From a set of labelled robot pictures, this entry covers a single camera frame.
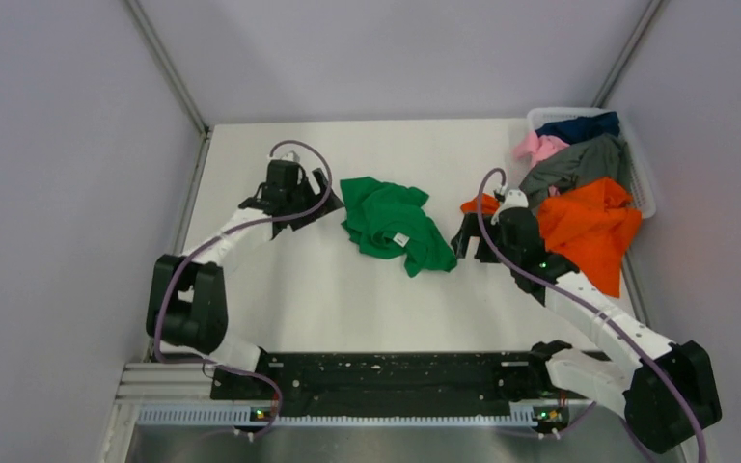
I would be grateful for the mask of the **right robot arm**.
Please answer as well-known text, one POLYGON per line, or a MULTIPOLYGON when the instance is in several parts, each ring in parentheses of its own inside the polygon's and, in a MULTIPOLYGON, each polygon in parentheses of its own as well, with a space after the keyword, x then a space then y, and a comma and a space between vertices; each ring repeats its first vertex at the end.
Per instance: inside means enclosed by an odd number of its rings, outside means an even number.
POLYGON ((562 340, 536 343, 527 383, 540 397, 581 395, 618 415, 646 449, 663 454, 719 422, 722 407, 711 359, 694 341, 678 344, 648 328, 605 296, 566 257, 546 250, 526 207, 498 216, 465 213, 451 241, 463 258, 505 263, 519 289, 567 321, 604 354, 598 360, 562 340))

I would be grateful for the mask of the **orange t shirt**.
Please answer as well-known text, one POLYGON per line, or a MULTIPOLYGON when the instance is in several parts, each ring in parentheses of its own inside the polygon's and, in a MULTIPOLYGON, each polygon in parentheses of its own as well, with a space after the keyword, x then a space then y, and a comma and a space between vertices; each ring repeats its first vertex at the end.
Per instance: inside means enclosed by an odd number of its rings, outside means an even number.
MULTIPOLYGON (((544 200, 533 212, 547 251, 541 265, 517 265, 554 284, 570 271, 584 274, 606 296, 619 298, 621 262, 640 225, 642 213, 631 206, 632 196, 614 180, 604 177, 586 186, 544 200)), ((464 203, 463 213, 476 213, 480 238, 497 200, 484 194, 464 203)))

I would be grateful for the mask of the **green t shirt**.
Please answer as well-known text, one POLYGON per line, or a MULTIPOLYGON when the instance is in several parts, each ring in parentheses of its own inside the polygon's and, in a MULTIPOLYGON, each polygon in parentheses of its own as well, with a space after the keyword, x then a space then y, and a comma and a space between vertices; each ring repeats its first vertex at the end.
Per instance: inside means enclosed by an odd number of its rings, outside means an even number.
POLYGON ((450 272, 457 257, 424 211, 429 195, 417 188, 373 177, 340 181, 345 208, 342 227, 361 254, 376 259, 403 259, 406 274, 450 272))

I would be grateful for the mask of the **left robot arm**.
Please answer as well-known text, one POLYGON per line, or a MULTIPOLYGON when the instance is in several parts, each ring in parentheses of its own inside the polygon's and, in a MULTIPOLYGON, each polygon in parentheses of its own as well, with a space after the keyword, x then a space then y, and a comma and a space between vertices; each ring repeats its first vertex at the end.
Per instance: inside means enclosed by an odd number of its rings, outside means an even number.
POLYGON ((261 245, 342 207, 328 164, 307 172, 294 157, 269 161, 265 180, 223 226, 187 253, 155 262, 146 320, 155 358, 236 369, 243 395, 265 395, 271 374, 259 365, 261 348, 233 329, 226 279, 261 245))

